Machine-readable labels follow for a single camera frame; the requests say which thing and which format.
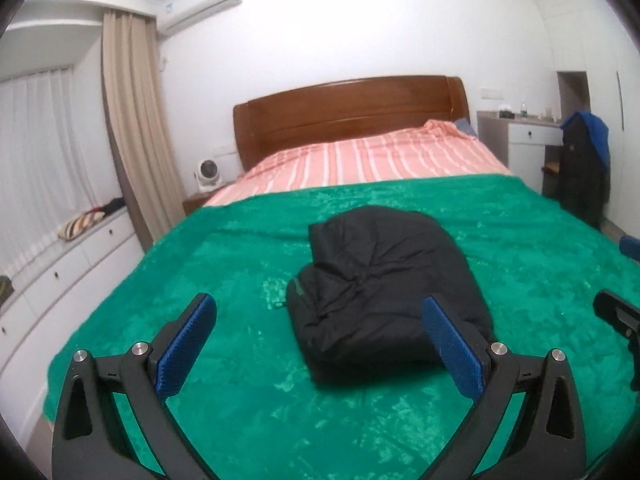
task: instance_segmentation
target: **striped sheet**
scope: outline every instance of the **striped sheet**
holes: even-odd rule
[[[453,123],[428,121],[421,128],[275,153],[206,205],[309,187],[482,173],[510,174],[475,137]]]

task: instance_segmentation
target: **green bedspread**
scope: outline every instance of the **green bedspread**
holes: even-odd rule
[[[442,370],[357,388],[318,388],[290,326],[287,281],[311,260],[307,226],[365,204],[436,217],[466,254],[510,349],[568,355],[588,457],[612,444],[634,405],[623,338],[593,315],[602,288],[640,304],[640,267],[601,234],[517,178],[481,175],[382,182],[254,197],[187,218],[73,335],[49,369],[52,419],[72,353],[119,354],[151,340],[198,292],[218,324],[168,406],[223,480],[414,480],[470,407]],[[512,402],[485,468],[518,410]],[[123,418],[143,463],[154,460]]]

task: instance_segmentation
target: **brown headboard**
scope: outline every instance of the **brown headboard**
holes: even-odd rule
[[[356,139],[429,119],[469,118],[458,77],[410,75],[309,86],[234,107],[238,153],[245,170],[287,148]]]

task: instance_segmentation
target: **metal screw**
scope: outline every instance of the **metal screw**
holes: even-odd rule
[[[508,351],[509,349],[504,343],[495,342],[491,344],[491,352],[496,355],[505,355]]]
[[[149,350],[149,345],[142,341],[140,343],[136,343],[131,347],[133,355],[144,355],[146,354],[147,350]]]
[[[74,361],[76,363],[81,363],[82,361],[84,361],[87,357],[87,352],[86,350],[78,350],[75,354],[74,354]]]
[[[551,351],[551,357],[552,357],[553,359],[555,359],[556,361],[560,361],[560,362],[562,362],[562,361],[564,361],[564,360],[566,359],[566,355],[565,355],[565,354],[564,354],[564,352],[563,352],[561,349],[559,349],[559,348],[554,348],[554,349]]]

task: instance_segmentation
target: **sheer white curtain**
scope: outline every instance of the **sheer white curtain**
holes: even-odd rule
[[[72,121],[71,70],[0,83],[0,274],[12,277],[97,205]]]

